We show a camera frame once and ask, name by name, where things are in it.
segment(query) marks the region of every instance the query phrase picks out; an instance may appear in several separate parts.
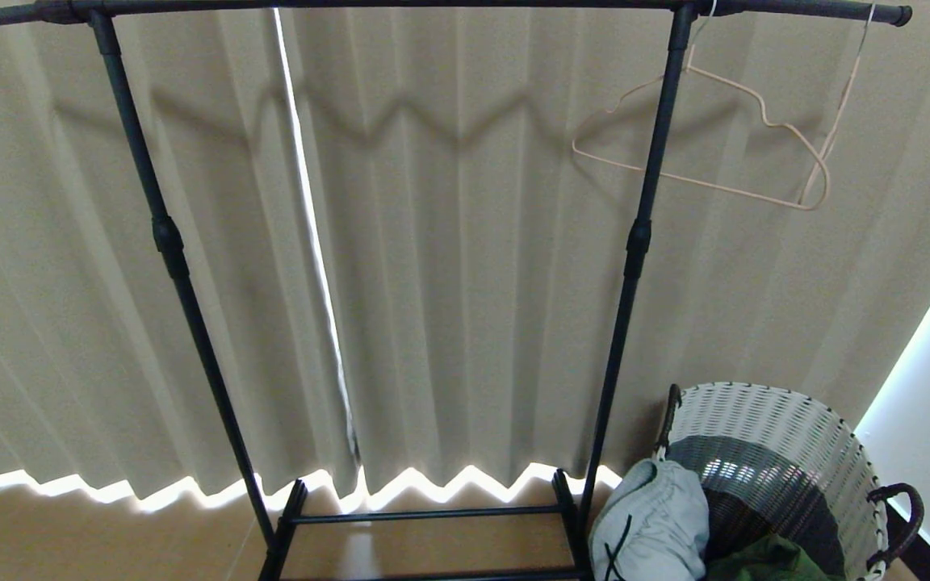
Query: curtain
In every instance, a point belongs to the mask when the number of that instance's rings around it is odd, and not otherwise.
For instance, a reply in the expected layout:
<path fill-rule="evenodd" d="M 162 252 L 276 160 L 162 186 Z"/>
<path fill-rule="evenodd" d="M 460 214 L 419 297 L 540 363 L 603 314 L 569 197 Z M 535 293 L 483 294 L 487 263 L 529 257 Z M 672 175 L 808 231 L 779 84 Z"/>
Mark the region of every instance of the curtain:
<path fill-rule="evenodd" d="M 587 114 L 661 73 L 668 12 L 282 12 L 369 485 L 475 464 L 582 474 L 642 176 L 569 150 Z M 816 144 L 862 23 L 712 19 L 697 63 L 759 89 Z M 930 3 L 873 26 L 800 213 L 663 180 L 606 442 L 650 452 L 669 383 L 742 380 L 859 419 L 930 303 Z M 584 130 L 642 165 L 656 90 Z M 682 81 L 665 169 L 794 199 L 811 158 L 756 104 Z"/>
<path fill-rule="evenodd" d="M 663 180 L 605 462 L 668 385 L 745 380 L 862 415 L 930 303 L 930 3 L 873 26 L 797 213 Z M 192 280 L 266 491 L 473 464 L 582 474 L 641 176 L 576 158 L 661 73 L 668 14 L 284 10 L 117 19 Z M 819 144 L 859 23 L 712 19 L 697 63 Z M 295 158 L 279 41 L 302 123 Z M 656 92 L 580 146 L 641 163 Z M 792 199 L 811 161 L 684 78 L 665 169 Z M 309 184 L 314 203 L 300 195 Z M 313 253 L 315 216 L 320 261 Z M 344 408 L 336 342 L 350 413 Z M 0 29 L 0 472 L 237 479 L 86 27 Z"/>

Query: metal rod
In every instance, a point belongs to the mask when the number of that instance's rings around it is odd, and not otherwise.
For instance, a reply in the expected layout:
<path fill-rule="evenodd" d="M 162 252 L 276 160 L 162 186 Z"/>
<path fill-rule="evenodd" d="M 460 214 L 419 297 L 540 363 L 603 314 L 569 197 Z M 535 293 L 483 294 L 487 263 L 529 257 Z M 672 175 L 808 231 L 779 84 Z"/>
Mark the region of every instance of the metal rod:
<path fill-rule="evenodd" d="M 619 367 L 623 361 L 626 332 L 630 327 L 630 314 L 634 310 L 638 279 L 641 278 L 645 254 L 648 253 L 648 246 L 651 243 L 652 206 L 656 203 L 656 188 L 662 170 L 662 158 L 665 156 L 665 143 L 669 137 L 672 107 L 677 102 L 677 88 L 680 85 L 680 73 L 684 65 L 684 52 L 687 51 L 687 39 L 690 36 L 691 23 L 698 17 L 695 14 L 696 9 L 694 4 L 684 4 L 672 15 L 665 73 L 662 77 L 662 90 L 656 111 L 656 125 L 652 129 L 645 181 L 641 188 L 641 202 L 638 205 L 638 217 L 630 228 L 630 238 L 626 242 L 623 288 L 620 290 L 619 309 L 616 312 L 612 345 L 609 347 L 609 360 L 605 364 L 605 383 L 601 386 L 601 400 L 598 402 L 597 419 L 594 421 L 594 442 L 591 445 L 591 457 L 587 464 L 586 481 L 584 481 L 584 495 L 580 499 L 580 514 L 576 522 L 579 530 L 586 530 L 587 519 L 590 516 L 594 483 L 597 479 L 595 477 L 597 477 L 598 464 L 601 463 L 601 449 L 605 446 L 605 431 L 609 427 L 612 400 L 616 396 L 616 382 L 619 379 Z"/>
<path fill-rule="evenodd" d="M 576 521 L 576 503 L 572 501 L 572 492 L 569 491 L 569 482 L 565 479 L 565 470 L 555 470 L 551 486 L 555 489 L 555 497 L 562 512 L 562 526 L 565 527 L 565 538 L 569 543 L 569 552 L 572 553 L 572 565 L 584 571 L 590 571 L 590 555 L 587 555 L 587 544 L 584 543 L 584 530 L 578 529 Z"/>
<path fill-rule="evenodd" d="M 558 8 L 658 8 L 679 10 L 695 3 L 698 13 L 708 15 L 711 0 L 36 0 L 31 4 L 0 8 L 0 26 L 8 23 L 88 22 L 93 11 L 101 15 L 147 15 L 160 12 L 203 10 L 254 10 L 254 8 L 355 8 L 355 7 L 558 7 Z M 737 12 L 824 16 L 832 19 L 867 19 L 871 5 L 846 0 L 719 0 L 716 15 Z M 874 22 L 903 26 L 914 11 L 909 6 L 878 4 Z"/>
<path fill-rule="evenodd" d="M 299 516 L 294 520 L 298 525 L 326 525 L 333 522 L 372 522 L 380 520 L 425 520 L 469 517 L 501 517 L 509 515 L 546 515 L 561 510 L 558 504 L 542 504 L 537 507 L 499 507 L 499 508 L 449 508 L 444 511 L 406 511 L 406 512 L 363 512 L 351 515 L 311 515 Z"/>
<path fill-rule="evenodd" d="M 278 581 L 285 567 L 285 559 L 289 554 L 289 545 L 292 536 L 296 533 L 295 518 L 304 510 L 307 501 L 307 486 L 302 479 L 297 479 L 289 491 L 289 499 L 285 503 L 282 515 L 278 519 L 278 527 L 274 530 L 274 545 L 268 548 L 265 565 L 261 567 L 261 576 L 258 581 Z"/>
<path fill-rule="evenodd" d="M 249 453 L 246 451 L 246 444 L 239 429 L 232 400 L 228 397 L 228 389 L 224 386 L 221 368 L 217 363 L 214 347 L 211 345 L 210 333 L 203 321 L 203 313 L 199 310 L 195 288 L 192 287 L 192 281 L 189 279 L 189 267 L 185 262 L 181 234 L 178 232 L 177 225 L 174 225 L 174 221 L 167 214 L 149 148 L 145 146 L 145 136 L 139 122 L 139 111 L 136 110 L 132 88 L 129 87 L 127 74 L 124 72 L 121 47 L 117 40 L 117 32 L 114 30 L 114 23 L 111 21 L 111 16 L 97 11 L 90 12 L 89 23 L 95 30 L 95 38 L 99 44 L 99 51 L 103 55 L 103 62 L 107 66 L 107 76 L 110 77 L 110 85 L 114 90 L 114 99 L 117 100 L 117 109 L 121 115 L 121 123 L 124 125 L 128 146 L 132 149 L 132 158 L 139 170 L 145 201 L 149 203 L 156 248 L 163 255 L 167 273 L 174 280 L 178 301 L 182 303 L 182 310 L 185 312 L 185 320 L 188 321 L 196 352 L 199 353 L 200 363 L 203 364 L 203 372 L 207 375 L 207 383 L 210 383 L 214 402 L 221 414 L 221 423 L 224 425 L 225 433 L 228 434 L 228 442 L 232 445 L 232 451 L 236 455 L 236 463 L 239 464 L 239 471 L 246 483 L 246 492 L 253 505 L 253 511 L 256 512 L 258 523 L 261 525 L 261 532 L 266 544 L 273 547 L 274 530 L 263 503 L 261 489 L 258 488 L 258 482 L 253 474 L 253 466 L 250 463 Z"/>
<path fill-rule="evenodd" d="M 556 567 L 556 569 L 537 569 L 527 571 L 489 571 L 488 573 L 440 573 L 427 575 L 406 575 L 398 577 L 377 577 L 358 579 L 357 581 L 555 581 L 558 579 L 584 579 L 589 571 L 580 571 L 575 567 Z"/>

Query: black baseboard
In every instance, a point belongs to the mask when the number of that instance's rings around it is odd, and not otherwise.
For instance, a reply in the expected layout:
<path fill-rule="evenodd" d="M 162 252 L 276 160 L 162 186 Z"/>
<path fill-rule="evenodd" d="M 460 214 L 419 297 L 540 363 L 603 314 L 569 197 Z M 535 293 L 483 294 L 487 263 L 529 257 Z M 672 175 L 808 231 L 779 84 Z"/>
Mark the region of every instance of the black baseboard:
<path fill-rule="evenodd" d="M 892 508 L 892 505 L 888 504 L 888 507 L 889 538 L 894 538 L 904 526 L 907 526 L 907 520 L 903 519 L 899 512 Z M 917 537 L 900 558 L 916 578 L 920 581 L 930 581 L 930 545 L 922 537 Z"/>

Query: tiled floor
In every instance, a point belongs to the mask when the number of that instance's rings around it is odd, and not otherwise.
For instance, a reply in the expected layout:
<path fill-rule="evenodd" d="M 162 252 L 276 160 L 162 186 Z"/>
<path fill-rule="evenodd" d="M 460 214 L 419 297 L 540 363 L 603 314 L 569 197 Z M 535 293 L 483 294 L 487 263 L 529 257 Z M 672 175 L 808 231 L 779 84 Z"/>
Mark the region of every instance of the tiled floor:
<path fill-rule="evenodd" d="M 552 503 L 553 494 L 549 485 L 535 486 L 519 501 Z M 494 503 L 477 488 L 455 497 L 455 507 Z M 406 508 L 432 507 L 406 494 L 388 510 Z M 332 497 L 322 491 L 308 500 L 307 512 L 332 510 Z M 289 554 L 283 577 L 296 579 L 569 563 L 557 515 L 306 526 Z M 26 486 L 0 490 L 0 580 L 249 581 L 264 558 L 245 499 L 204 510 L 183 497 L 147 514 L 132 501 L 99 504 L 82 492 L 48 497 Z M 889 579 L 915 581 L 905 567 L 894 567 Z"/>

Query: green garment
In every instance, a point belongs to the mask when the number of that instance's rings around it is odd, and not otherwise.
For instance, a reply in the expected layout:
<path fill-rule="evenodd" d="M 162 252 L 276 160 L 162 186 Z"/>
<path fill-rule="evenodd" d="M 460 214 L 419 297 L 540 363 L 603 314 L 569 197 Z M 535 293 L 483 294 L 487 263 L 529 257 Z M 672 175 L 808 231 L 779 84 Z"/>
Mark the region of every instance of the green garment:
<path fill-rule="evenodd" d="M 706 565 L 705 581 L 845 581 L 825 575 L 801 547 L 777 534 Z"/>

